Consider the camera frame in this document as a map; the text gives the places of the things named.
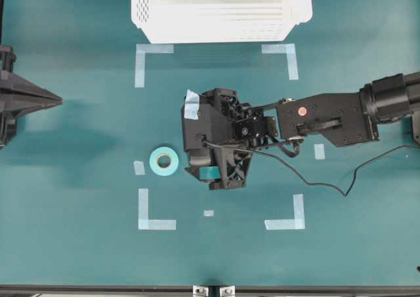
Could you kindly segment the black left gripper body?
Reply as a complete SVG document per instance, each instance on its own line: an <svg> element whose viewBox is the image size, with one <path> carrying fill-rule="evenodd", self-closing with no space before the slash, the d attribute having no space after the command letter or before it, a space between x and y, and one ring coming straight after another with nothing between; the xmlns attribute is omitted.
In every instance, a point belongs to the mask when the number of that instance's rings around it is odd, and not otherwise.
<svg viewBox="0 0 420 297"><path fill-rule="evenodd" d="M16 135L16 119L6 112L7 81L13 71L16 55L10 46L1 45L1 148L4 148Z"/></svg>

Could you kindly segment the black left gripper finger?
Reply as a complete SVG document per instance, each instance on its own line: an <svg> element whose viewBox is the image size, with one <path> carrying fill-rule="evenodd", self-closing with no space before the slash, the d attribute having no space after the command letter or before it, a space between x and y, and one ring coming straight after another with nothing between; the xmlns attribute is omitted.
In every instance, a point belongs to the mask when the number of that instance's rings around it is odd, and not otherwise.
<svg viewBox="0 0 420 297"><path fill-rule="evenodd" d="M15 120L29 113L40 111L42 109L50 109L62 105L61 100L47 100L42 102L27 101L1 101L1 122Z"/></svg>
<svg viewBox="0 0 420 297"><path fill-rule="evenodd" d="M6 100L17 100L27 102L42 102L47 100L61 100L62 98L56 94L50 92L47 89L43 89L34 83L24 79L23 77L11 73L9 80L7 81L7 91L10 91L6 95Z"/></svg>

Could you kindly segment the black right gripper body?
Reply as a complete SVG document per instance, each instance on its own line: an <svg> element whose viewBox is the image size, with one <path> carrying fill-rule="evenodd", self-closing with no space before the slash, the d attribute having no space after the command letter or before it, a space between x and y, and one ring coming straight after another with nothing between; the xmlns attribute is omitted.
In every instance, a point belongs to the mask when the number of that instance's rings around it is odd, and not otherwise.
<svg viewBox="0 0 420 297"><path fill-rule="evenodd" d="M230 89L208 90L203 95L213 97L216 107L231 118L234 138L221 144L204 141L202 148L185 151L188 156L185 171L208 183L211 190L243 188L254 151L279 144L276 119L264 114L277 104L241 103L238 93Z"/></svg>

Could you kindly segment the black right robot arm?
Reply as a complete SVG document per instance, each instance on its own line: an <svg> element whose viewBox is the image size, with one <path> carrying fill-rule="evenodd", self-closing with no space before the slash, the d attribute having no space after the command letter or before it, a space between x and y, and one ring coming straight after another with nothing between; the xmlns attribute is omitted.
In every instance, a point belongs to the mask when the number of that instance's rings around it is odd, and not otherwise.
<svg viewBox="0 0 420 297"><path fill-rule="evenodd" d="M406 118L418 139L418 73L384 77L358 92L283 98L262 106L241 102L230 89L188 91L181 109L186 171L212 190L243 188L252 157L271 147L293 158L311 134L337 147L376 142L379 125Z"/></svg>

